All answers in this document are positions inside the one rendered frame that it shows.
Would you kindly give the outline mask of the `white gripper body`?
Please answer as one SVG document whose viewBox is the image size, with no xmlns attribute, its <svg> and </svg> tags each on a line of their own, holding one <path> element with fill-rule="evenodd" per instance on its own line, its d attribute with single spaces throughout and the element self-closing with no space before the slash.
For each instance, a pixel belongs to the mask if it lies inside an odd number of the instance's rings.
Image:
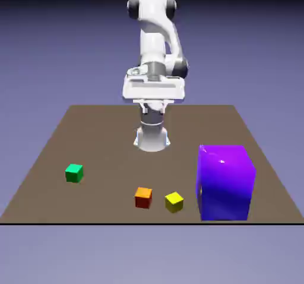
<svg viewBox="0 0 304 284">
<path fill-rule="evenodd" d="M 184 100 L 185 80 L 160 76 L 160 81 L 149 81 L 147 75 L 126 75 L 122 96 L 129 100 Z"/>
</svg>

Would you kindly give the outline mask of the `small orange cube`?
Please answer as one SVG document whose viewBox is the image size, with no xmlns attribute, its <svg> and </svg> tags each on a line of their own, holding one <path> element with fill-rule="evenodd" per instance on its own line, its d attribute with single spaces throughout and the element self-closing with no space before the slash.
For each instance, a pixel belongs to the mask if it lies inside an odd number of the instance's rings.
<svg viewBox="0 0 304 284">
<path fill-rule="evenodd" d="M 149 209 L 152 201 L 152 192 L 151 188 L 138 187 L 134 195 L 135 206 L 137 208 Z"/>
</svg>

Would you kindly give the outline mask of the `small yellow cube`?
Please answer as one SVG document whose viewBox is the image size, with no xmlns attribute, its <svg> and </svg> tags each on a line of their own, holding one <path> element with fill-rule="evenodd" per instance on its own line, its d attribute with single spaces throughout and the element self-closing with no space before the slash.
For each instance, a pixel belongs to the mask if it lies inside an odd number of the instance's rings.
<svg viewBox="0 0 304 284">
<path fill-rule="evenodd" d="M 184 198 L 178 192 L 172 192 L 164 197 L 165 207 L 171 213 L 176 213 L 183 209 Z"/>
</svg>

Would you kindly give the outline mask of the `small green cube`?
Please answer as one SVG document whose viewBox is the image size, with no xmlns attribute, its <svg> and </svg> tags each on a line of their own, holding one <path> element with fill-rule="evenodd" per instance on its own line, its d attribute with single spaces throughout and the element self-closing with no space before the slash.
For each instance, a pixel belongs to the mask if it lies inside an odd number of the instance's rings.
<svg viewBox="0 0 304 284">
<path fill-rule="evenodd" d="M 83 165 L 71 163 L 65 170 L 66 182 L 79 183 L 84 175 Z"/>
</svg>

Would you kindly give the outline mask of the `large purple box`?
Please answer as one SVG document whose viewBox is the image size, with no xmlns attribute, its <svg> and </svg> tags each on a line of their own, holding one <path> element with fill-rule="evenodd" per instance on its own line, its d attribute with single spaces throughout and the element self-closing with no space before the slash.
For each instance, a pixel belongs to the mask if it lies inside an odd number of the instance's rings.
<svg viewBox="0 0 304 284">
<path fill-rule="evenodd" d="M 196 195 L 202 221 L 245 221 L 257 171 L 244 146 L 200 145 Z"/>
</svg>

